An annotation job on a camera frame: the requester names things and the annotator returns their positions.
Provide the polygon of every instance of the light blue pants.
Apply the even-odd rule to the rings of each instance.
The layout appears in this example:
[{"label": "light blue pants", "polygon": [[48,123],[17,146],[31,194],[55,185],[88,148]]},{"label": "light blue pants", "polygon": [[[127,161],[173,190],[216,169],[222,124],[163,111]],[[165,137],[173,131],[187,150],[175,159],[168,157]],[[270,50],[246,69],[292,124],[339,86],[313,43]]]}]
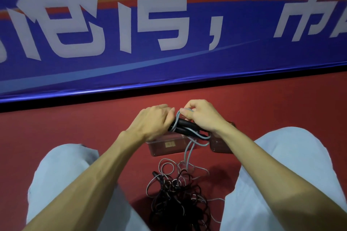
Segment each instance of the light blue pants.
[{"label": "light blue pants", "polygon": [[[347,211],[346,199],[330,156],[310,132],[296,127],[282,128],[265,134],[256,143]],[[65,144],[51,150],[38,166],[29,187],[27,223],[98,157],[98,151],[79,144]],[[149,231],[119,187],[115,188],[98,228],[98,231],[111,230]],[[220,230],[283,230],[243,167],[235,190],[226,196]]]}]

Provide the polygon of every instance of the red carpet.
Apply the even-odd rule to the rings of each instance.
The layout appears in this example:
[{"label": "red carpet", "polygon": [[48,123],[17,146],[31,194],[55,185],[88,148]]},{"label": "red carpet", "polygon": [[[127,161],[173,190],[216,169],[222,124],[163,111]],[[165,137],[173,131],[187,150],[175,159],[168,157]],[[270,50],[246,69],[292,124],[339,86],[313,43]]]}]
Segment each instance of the red carpet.
[{"label": "red carpet", "polygon": [[[183,107],[190,99],[207,99],[228,120],[256,139],[266,132],[297,126],[312,132],[328,149],[342,188],[347,193],[347,72],[221,86],[46,109],[0,114],[0,229],[24,227],[27,190],[40,160],[55,146],[83,143],[103,153],[145,107],[167,103]],[[169,155],[180,161],[183,154]],[[143,145],[131,158],[119,184],[147,220],[145,188],[162,157],[150,156]],[[234,188],[240,164],[231,154],[208,147],[193,151],[192,163],[210,170],[202,191],[223,197]],[[211,202],[220,219],[223,204]],[[212,230],[219,225],[213,224]]]}]

